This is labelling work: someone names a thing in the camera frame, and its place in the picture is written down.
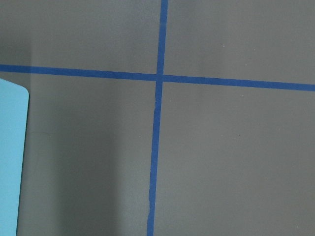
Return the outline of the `light blue plastic bin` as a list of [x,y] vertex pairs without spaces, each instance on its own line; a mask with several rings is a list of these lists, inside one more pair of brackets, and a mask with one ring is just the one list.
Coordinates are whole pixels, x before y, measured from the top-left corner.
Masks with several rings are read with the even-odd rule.
[[17,231],[29,93],[0,80],[0,234]]

